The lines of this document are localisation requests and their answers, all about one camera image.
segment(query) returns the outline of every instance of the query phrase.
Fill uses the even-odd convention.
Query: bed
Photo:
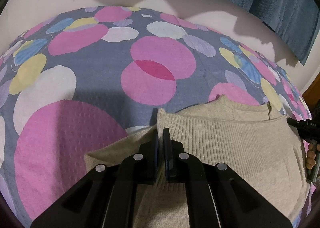
[[[122,6],[48,18],[0,56],[1,193],[29,227],[85,175],[86,152],[155,124],[157,108],[176,112],[221,94],[311,117],[281,67],[213,28]]]
[[[137,6],[215,28],[263,53],[303,93],[319,72],[320,37],[302,66],[289,47],[261,20],[228,0],[9,0],[0,15],[0,53],[19,34],[57,14],[90,6]]]

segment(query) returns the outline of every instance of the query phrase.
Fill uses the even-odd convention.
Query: white circle
[[[147,30],[155,36],[170,37],[173,39],[179,39],[187,35],[182,27],[164,21],[155,21],[148,24]]]
[[[135,154],[135,155],[133,156],[133,159],[135,159],[135,160],[141,160],[141,159],[143,159],[143,155],[140,154],[140,153]]]
[[[188,159],[189,158],[189,155],[187,153],[180,153],[179,154],[179,158],[180,159]]]
[[[130,27],[109,28],[108,33],[101,39],[107,42],[121,42],[124,40],[135,39],[139,32]]]
[[[43,71],[32,86],[21,91],[14,106],[13,124],[20,135],[25,124],[40,108],[61,100],[71,100],[76,90],[76,75],[57,65]]]
[[[105,169],[106,169],[106,166],[105,166],[105,165],[100,164],[100,165],[97,165],[97,166],[96,166],[96,171],[98,171],[98,172],[102,172],[102,171],[104,171]]]
[[[224,164],[224,163],[219,163],[218,165],[217,165],[217,168],[219,169],[219,170],[226,170],[228,167],[227,167],[227,165],[226,164]]]

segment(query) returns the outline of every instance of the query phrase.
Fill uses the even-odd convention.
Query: silver bolt
[[[98,171],[98,172],[102,172],[102,171],[104,171],[105,169],[106,169],[106,166],[105,166],[105,165],[100,164],[100,165],[97,165],[97,166],[96,166],[96,171]]]
[[[219,170],[226,170],[228,167],[227,167],[227,165],[226,164],[224,164],[224,163],[219,163],[218,165],[217,165],[217,168],[219,169]]]
[[[140,153],[135,154],[135,155],[133,156],[133,159],[135,159],[135,160],[141,160],[141,159],[143,159],[143,155],[140,154]]]
[[[188,155],[187,153],[184,153],[184,152],[183,152],[183,153],[180,153],[180,154],[179,154],[179,158],[180,158],[180,159],[188,159],[188,158],[189,158],[189,155]]]

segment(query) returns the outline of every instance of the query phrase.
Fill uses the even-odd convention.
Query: mattress
[[[86,152],[222,94],[311,116],[280,66],[211,27],[122,6],[48,18],[0,57],[0,190],[29,227],[86,174]]]

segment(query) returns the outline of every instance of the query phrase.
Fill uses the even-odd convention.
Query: beige sweater
[[[297,130],[270,103],[250,106],[222,95],[177,114],[159,109],[156,126],[87,153],[87,171],[99,163],[120,164],[137,153],[155,127],[160,149],[163,129],[169,128],[171,138],[183,143],[186,152],[210,165],[225,162],[291,221],[302,209],[310,188],[305,151]],[[168,184],[163,164],[154,186],[138,186],[134,227],[189,227],[184,185]]]

